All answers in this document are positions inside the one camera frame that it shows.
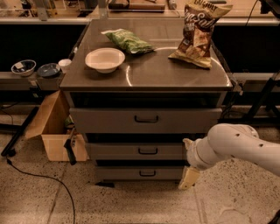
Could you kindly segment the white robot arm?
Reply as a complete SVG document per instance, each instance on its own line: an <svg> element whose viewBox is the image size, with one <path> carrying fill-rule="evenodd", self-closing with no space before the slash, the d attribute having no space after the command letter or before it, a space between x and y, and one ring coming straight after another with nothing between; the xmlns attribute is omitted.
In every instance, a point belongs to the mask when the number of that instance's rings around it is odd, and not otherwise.
<svg viewBox="0 0 280 224"><path fill-rule="evenodd" d="M216 124L204 138L195 141L184 138L183 142L188 165L184 167L178 184L180 190L192 187L200 171L230 158L249 161L280 176L280 144L260 139L257 131L249 125Z"/></svg>

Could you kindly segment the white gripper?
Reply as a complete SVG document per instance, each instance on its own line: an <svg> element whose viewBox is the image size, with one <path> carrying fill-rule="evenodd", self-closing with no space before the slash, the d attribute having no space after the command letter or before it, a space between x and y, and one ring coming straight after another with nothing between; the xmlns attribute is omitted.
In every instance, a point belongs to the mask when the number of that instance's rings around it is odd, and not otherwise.
<svg viewBox="0 0 280 224"><path fill-rule="evenodd" d="M198 180L200 171L209 169L218 162L218 156L210 147L206 137L195 141L184 138L183 143L185 144L187 162L192 167L184 167L178 189L188 190Z"/></svg>

